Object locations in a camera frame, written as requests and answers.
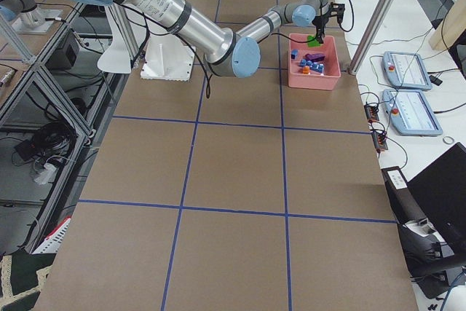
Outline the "teach pendant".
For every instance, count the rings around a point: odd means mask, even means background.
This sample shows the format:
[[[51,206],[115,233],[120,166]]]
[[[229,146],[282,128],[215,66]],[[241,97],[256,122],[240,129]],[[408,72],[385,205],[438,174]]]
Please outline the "teach pendant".
[[[386,51],[382,56],[382,67],[393,87],[423,91],[432,89],[423,59],[417,53]]]
[[[389,123],[403,136],[439,136],[443,129],[421,90],[386,89],[382,103]]]

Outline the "aluminium frame post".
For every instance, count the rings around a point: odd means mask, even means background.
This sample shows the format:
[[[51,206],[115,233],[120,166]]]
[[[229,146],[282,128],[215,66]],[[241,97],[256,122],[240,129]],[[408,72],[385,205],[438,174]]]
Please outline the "aluminium frame post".
[[[366,30],[360,40],[358,48],[356,49],[355,55],[353,56],[351,63],[348,68],[348,73],[351,75],[356,75],[359,68],[362,66],[362,63],[368,54],[368,51],[371,45],[374,42],[374,39],[382,25],[382,22],[387,15],[391,4],[394,0],[379,0],[375,10],[371,16],[371,19],[368,22]]]

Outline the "small blue block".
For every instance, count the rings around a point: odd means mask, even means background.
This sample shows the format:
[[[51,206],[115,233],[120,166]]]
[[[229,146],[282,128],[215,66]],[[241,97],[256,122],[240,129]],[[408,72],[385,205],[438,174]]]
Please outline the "small blue block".
[[[291,59],[295,60],[298,56],[299,51],[298,50],[291,50]]]

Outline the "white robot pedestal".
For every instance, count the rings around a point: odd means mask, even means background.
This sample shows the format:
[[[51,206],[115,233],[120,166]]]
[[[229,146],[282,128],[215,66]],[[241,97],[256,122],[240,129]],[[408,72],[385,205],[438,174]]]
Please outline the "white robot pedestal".
[[[180,39],[134,10],[130,4],[105,8],[112,41],[98,60],[98,68],[113,74],[139,68],[144,79],[188,81],[194,54]]]

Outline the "long blue block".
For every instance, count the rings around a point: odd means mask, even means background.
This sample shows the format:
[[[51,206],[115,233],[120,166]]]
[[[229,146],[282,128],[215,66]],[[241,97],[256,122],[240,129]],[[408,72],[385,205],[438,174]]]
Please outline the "long blue block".
[[[301,71],[303,69],[303,67],[305,66],[309,66],[310,68],[310,73],[311,74],[312,72],[316,73],[316,74],[323,74],[324,73],[324,64],[323,63],[313,63],[311,61],[306,61],[305,59],[302,59],[300,62],[299,62],[299,67],[301,68]]]

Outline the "black laptop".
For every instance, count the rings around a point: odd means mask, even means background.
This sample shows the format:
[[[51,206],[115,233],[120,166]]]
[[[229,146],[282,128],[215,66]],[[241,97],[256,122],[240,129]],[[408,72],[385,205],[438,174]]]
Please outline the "black laptop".
[[[408,189],[442,238],[465,251],[465,146],[454,144],[408,182]]]

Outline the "pink plastic box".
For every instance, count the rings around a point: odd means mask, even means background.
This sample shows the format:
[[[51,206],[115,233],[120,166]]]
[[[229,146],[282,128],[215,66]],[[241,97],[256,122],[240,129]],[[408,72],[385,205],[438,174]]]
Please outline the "pink plastic box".
[[[339,58],[336,50],[336,41],[333,36],[326,36],[321,46],[308,47],[308,34],[290,34],[288,45],[288,86],[295,88],[314,89],[314,90],[332,90],[338,82],[341,71]],[[295,60],[291,59],[291,50],[298,50],[298,56]],[[325,56],[324,73],[302,74],[299,62],[305,59],[307,53],[322,53]]]

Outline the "green block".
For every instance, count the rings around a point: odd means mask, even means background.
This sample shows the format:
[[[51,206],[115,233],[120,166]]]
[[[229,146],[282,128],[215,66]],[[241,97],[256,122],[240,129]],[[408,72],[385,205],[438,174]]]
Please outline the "green block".
[[[307,46],[308,47],[319,47],[322,45],[322,39],[318,36],[309,35],[307,37]]]

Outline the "purple block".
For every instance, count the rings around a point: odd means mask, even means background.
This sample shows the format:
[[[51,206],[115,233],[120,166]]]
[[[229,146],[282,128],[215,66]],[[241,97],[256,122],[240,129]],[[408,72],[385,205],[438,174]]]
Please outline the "purple block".
[[[304,58],[306,61],[311,61],[313,63],[323,62],[325,60],[325,56],[322,53],[307,53]]]

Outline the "far teach pendant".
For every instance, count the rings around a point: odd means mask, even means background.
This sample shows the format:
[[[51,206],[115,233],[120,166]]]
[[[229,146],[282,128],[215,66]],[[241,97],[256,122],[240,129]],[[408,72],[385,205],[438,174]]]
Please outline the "far teach pendant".
[[[423,59],[417,53],[386,51],[382,56],[382,67],[393,87],[423,91],[432,89]]]

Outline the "near teach pendant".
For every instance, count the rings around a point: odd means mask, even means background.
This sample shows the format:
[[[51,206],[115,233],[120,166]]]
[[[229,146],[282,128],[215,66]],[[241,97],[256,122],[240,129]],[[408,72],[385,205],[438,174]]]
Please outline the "near teach pendant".
[[[389,123],[403,136],[439,136],[443,129],[421,90],[386,89],[382,103]]]

